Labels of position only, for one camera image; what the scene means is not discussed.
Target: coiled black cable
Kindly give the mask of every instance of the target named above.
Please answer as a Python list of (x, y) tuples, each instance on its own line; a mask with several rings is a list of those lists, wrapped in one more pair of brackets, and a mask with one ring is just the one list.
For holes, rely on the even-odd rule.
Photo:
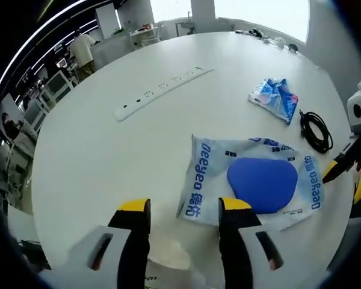
[[(301, 135), (306, 138), (307, 142), (312, 148), (321, 154), (326, 154), (329, 150), (333, 148), (333, 138), (329, 130), (326, 127), (326, 124), (320, 118), (318, 114), (308, 112), (303, 113), (300, 110), (301, 116)], [(309, 125), (309, 122), (313, 123), (321, 131), (323, 140), (320, 140), (313, 132), (312, 128)]]

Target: power strip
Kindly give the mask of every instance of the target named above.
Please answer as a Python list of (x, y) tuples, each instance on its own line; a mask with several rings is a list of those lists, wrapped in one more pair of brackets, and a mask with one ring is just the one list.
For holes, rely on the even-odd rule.
[(169, 81), (161, 82), (154, 88), (145, 91), (141, 95), (139, 95), (133, 102), (123, 104), (121, 107), (116, 108), (115, 110), (115, 117), (116, 119), (121, 122), (129, 117), (131, 114), (136, 112), (137, 110), (141, 109), (145, 105), (149, 104), (150, 102), (154, 101), (155, 99), (159, 98), (160, 96), (176, 89), (177, 87), (189, 82), (201, 75), (204, 75), (212, 69), (202, 68), (200, 66), (196, 66), (190, 71), (171, 78)]

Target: white round table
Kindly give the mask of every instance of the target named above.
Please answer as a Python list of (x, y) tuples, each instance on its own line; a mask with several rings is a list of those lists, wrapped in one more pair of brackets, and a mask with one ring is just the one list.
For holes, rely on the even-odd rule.
[[(215, 70), (116, 121), (117, 107), (195, 66)], [(247, 100), (264, 78), (274, 77), (286, 78), (299, 97), (289, 126)], [(324, 119), (335, 143), (329, 154), (315, 153), (300, 137), (298, 109)], [(324, 170), (351, 132), (326, 72), (302, 55), (250, 36), (196, 34), (130, 53), (80, 83), (48, 114), (41, 130), (32, 205), (52, 268), (62, 265), (68, 250), (94, 227), (107, 225), (123, 202), (149, 197), (152, 223), (177, 239), (208, 283), (220, 288), (224, 275), (217, 228), (175, 218), (191, 156), (191, 134), (268, 137), (311, 151)], [(292, 276), (290, 285), (328, 266), (347, 226), (352, 187), (347, 173), (326, 184), (322, 209), (281, 232), (294, 243), (291, 254), (297, 256), (297, 264), (306, 268)]]

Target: blue sponge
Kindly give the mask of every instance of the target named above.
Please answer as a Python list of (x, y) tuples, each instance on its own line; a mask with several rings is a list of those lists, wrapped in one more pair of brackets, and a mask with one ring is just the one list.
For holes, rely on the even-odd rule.
[(290, 202), (298, 174), (287, 161), (239, 158), (227, 170), (227, 180), (237, 199), (247, 202), (256, 214), (270, 214)]

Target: white shirt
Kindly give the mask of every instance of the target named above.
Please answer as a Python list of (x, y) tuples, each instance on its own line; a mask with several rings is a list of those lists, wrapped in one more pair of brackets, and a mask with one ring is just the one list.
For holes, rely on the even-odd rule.
[(91, 46), (95, 41), (86, 34), (80, 34), (70, 45), (71, 56), (75, 56), (76, 63), (79, 67), (93, 60)]

